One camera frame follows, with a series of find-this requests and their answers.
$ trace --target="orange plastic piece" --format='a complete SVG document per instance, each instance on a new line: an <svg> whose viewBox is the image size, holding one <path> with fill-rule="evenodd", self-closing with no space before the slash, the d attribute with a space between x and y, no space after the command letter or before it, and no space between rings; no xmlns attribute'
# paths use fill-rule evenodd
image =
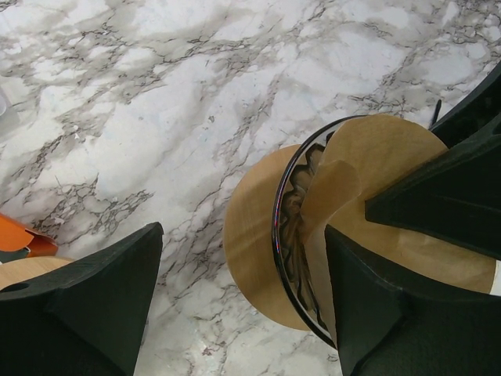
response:
<svg viewBox="0 0 501 376"><path fill-rule="evenodd" d="M27 257L54 256L57 252L52 238L0 214L0 251L14 252L25 247L30 248Z"/></svg>

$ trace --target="brown paper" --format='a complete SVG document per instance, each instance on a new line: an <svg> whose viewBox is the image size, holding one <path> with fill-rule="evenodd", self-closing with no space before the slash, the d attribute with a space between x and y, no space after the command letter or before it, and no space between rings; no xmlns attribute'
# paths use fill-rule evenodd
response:
<svg viewBox="0 0 501 376"><path fill-rule="evenodd" d="M326 218L331 226L363 247L407 269L446 284L489 293L496 271L493 258L421 233L365 220L367 199L446 151L442 141L425 128L387 115L351 120L334 133L323 153L316 174L319 178L314 176L301 207L305 222L305 251L321 310L323 306L333 306L325 240L320 239L324 237ZM343 161L344 167L328 170L335 161ZM353 169L349 173L346 164ZM359 192L353 188L357 181ZM343 187L346 182L354 189L356 197L353 199ZM344 202L341 199L333 202L334 194L343 197ZM331 210L327 214L326 204ZM313 209L322 206L322 212ZM311 223L318 223L319 228L309 229ZM331 328L335 319L326 318L333 316L333 310L322 310L322 313L335 341L335 328Z"/></svg>

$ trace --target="gray marble vein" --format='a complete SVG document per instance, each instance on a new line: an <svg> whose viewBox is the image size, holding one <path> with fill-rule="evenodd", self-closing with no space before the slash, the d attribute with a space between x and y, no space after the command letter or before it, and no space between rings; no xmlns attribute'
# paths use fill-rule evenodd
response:
<svg viewBox="0 0 501 376"><path fill-rule="evenodd" d="M2 213L80 258L159 221L137 375L341 375L225 266L245 171L343 116L427 125L499 62L500 1L2 0Z"/></svg>

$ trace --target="black rim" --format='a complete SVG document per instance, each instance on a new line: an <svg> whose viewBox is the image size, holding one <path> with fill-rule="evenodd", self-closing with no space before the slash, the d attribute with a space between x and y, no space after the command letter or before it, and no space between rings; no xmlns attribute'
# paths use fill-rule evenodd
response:
<svg viewBox="0 0 501 376"><path fill-rule="evenodd" d="M289 280L287 279L285 266L283 265L282 258L280 256L280 236L279 236L279 216L280 216L280 207L282 206L283 199L283 191L285 189L285 185L290 178L290 173L292 172L293 167L296 165L297 160L300 156L312 145L312 143L319 138L323 133L327 132L329 129L342 123L343 121L350 120L353 118L361 118L365 115L355 115L349 117L343 117L342 119L336 120L325 127L319 129L317 132L313 133L310 137L306 139L299 147L299 149L294 153L294 156L290 159L285 172L282 175L279 186L276 191L275 196L275 204L273 205L273 217L272 217L272 249L273 249L273 260L275 261L275 266L279 272L280 280L282 281L283 288L285 289L287 296L289 297L290 302L296 309L299 317L308 325L308 327L315 333L318 337L320 337L325 343L336 348L334 342L331 338L327 337L321 330L317 327L317 325L313 322L312 318L303 310L301 303L297 300L297 296L292 291L292 288L289 285Z"/></svg>

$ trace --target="marble countertop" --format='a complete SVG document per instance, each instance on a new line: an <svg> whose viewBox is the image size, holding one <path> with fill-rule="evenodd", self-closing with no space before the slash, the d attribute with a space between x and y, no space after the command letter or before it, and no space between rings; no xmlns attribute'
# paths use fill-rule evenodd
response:
<svg viewBox="0 0 501 376"><path fill-rule="evenodd" d="M225 205L328 122L447 112L499 61L500 17L493 0L1 0L0 210L76 259L162 223L139 376L341 375L239 293Z"/></svg>

